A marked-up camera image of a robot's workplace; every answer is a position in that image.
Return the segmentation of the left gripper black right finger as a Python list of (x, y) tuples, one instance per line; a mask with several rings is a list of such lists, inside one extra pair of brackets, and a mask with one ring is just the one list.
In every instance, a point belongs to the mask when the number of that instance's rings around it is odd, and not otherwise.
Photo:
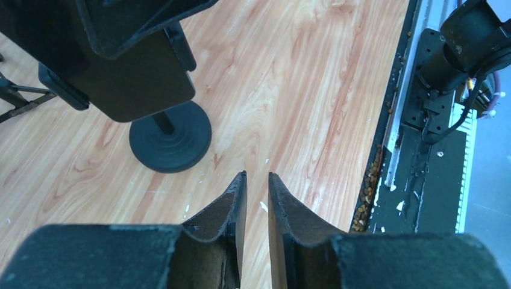
[(509, 288), (490, 250), (453, 233), (347, 233), (268, 176), (274, 288)]

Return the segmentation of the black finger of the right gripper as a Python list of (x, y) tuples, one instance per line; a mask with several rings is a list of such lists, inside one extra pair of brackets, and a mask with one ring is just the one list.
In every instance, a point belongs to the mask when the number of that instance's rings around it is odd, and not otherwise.
[(216, 0), (76, 1), (91, 49), (114, 60), (150, 34), (204, 11)]

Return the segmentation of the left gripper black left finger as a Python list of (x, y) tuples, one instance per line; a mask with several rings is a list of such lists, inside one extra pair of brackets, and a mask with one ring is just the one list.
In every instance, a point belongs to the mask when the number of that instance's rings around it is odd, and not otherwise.
[(2, 288), (239, 288), (247, 177), (178, 225), (53, 224), (32, 232)]

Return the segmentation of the black teal-edged smartphone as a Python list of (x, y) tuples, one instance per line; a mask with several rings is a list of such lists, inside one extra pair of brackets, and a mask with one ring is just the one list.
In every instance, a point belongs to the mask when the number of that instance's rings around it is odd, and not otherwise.
[(1, 33), (77, 110), (132, 122), (190, 101), (196, 67), (180, 21), (211, 1), (2, 1)]

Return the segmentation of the black phone stand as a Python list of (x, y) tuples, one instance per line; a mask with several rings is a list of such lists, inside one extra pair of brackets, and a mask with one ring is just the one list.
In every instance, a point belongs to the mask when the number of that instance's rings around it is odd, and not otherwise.
[(76, 110), (98, 108), (130, 123), (134, 156), (160, 173), (191, 168), (206, 154), (212, 126), (193, 101), (196, 60), (179, 22), (150, 34), (114, 60), (96, 55), (84, 34), (38, 66), (39, 81)]

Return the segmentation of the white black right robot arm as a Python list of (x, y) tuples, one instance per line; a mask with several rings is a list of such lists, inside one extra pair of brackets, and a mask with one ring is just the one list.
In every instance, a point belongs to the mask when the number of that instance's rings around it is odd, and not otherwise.
[[(215, 5), (215, 1), (77, 1), (92, 51), (118, 58), (146, 36)], [(487, 1), (466, 1), (440, 27), (444, 43), (417, 72), (426, 90), (446, 93), (510, 65), (510, 21)]]

